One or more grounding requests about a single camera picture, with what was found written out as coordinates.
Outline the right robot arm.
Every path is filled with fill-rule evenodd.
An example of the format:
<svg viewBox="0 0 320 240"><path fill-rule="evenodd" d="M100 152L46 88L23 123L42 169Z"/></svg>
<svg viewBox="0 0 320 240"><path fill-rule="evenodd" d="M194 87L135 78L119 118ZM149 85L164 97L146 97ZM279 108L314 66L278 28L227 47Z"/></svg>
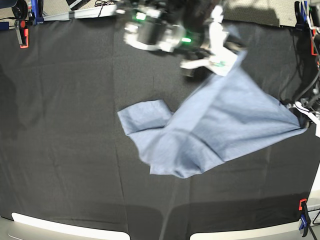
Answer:
<svg viewBox="0 0 320 240"><path fill-rule="evenodd" d="M119 0L124 42L149 52L178 52L187 77L206 68L226 76L246 48L223 23L224 0Z"/></svg>

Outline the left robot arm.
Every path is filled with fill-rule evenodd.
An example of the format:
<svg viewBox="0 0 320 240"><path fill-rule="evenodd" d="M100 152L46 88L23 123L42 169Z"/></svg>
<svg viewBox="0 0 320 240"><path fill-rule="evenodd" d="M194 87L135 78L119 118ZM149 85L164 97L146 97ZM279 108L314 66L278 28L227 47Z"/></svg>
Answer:
<svg viewBox="0 0 320 240"><path fill-rule="evenodd" d="M320 2L296 0L295 26L288 29L296 66L278 96L302 129L320 125Z"/></svg>

